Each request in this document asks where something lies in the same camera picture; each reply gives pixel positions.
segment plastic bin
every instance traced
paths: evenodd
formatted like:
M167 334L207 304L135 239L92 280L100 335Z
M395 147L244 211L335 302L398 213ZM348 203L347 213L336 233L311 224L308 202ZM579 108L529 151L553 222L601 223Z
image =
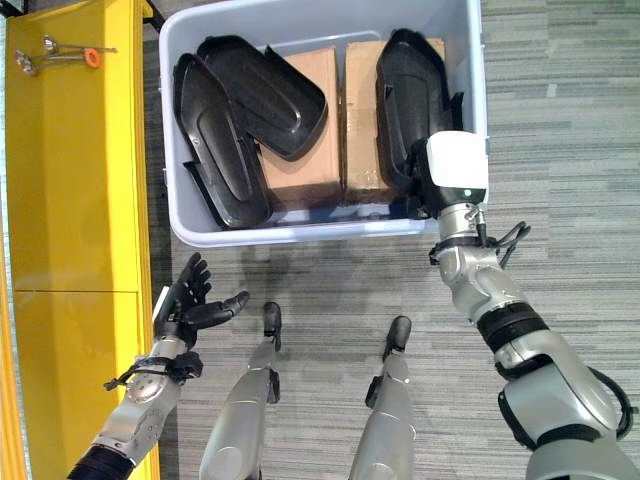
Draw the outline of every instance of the plastic bin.
M169 217L178 238L196 247L223 247L437 231L434 221L399 218L402 212L386 205L301 210L276 215L263 228L221 231L182 166L191 154L173 115L173 67L205 37L237 34L281 55L335 45L342 77L348 43L385 40L400 27L444 40L450 92L464 92L465 129L486 137L478 0L235 0L169 18L160 33L160 74Z

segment robotic hand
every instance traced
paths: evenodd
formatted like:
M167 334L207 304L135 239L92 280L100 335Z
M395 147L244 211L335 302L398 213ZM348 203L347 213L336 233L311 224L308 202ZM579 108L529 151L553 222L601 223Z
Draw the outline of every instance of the robotic hand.
M206 268L195 253L176 283L162 290L154 308L151 352L105 384L107 390L126 386L125 397L67 478L126 479L158 441L180 387L202 373L202 362L191 350L198 330L231 320L249 300L242 291L224 302L205 303L211 290Z
M637 410L613 380L586 367L547 327L504 271L529 227L521 222L500 240L487 236L484 139L442 131L417 142L412 155L419 185L409 205L438 220L441 241L431 263L439 265L453 303L477 326L508 382L498 403L515 439L533 451L527 480L640 479L616 444ZM602 384L621 404L619 424Z

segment floor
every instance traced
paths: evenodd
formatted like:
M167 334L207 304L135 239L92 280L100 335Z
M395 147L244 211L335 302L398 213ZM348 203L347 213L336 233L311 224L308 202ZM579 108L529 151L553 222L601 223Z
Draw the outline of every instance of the floor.
M168 15L195 2L157 4ZM482 9L490 233L519 220L533 226L511 275L585 362L640 405L640 3L486 0ZM153 32L146 38L155 295L193 249L168 228L157 41ZM231 323L200 334L204 376L186 384L167 422L162 478L197 478L211 427L259 341L265 300L284 313L282 400L267 411L265 479L346 478L369 413L364 395L398 314L414 325L407 357L415 478L524 478L529 453L497 407L504 381L429 266L435 241L427 235L203 251L215 279L210 299L247 289L252 300ZM640 465L640 428L621 448Z

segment black cable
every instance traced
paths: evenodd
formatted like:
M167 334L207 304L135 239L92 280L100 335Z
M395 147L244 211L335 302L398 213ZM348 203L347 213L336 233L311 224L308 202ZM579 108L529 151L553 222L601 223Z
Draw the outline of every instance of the black cable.
M607 388L613 392L620 403L622 415L620 416L618 428L616 429L616 438L618 440L622 440L627 433L631 431L631 428L633 427L633 415L638 413L638 408L631 406L626 392L611 377L608 377L593 367L589 367L589 370L591 370L591 373L593 373L600 382L604 383Z
M507 249L507 251L504 252L504 256L500 259L500 267L503 270L507 268L509 259L516 249L518 242L529 235L530 231L531 227L527 225L526 222L518 222L506 235L495 242L496 255L500 254L501 249L505 247Z

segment yellow cabinet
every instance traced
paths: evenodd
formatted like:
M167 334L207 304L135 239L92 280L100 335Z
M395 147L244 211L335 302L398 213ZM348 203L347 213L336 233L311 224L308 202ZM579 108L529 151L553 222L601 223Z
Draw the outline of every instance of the yellow cabinet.
M102 383L151 343L142 88L142 19L151 13L143 0L91 0L7 23L9 239L36 480L69 472L123 394ZM117 53L97 69L27 76L14 52L42 54L45 34ZM15 432L7 441L19 458ZM158 477L154 450L133 478Z

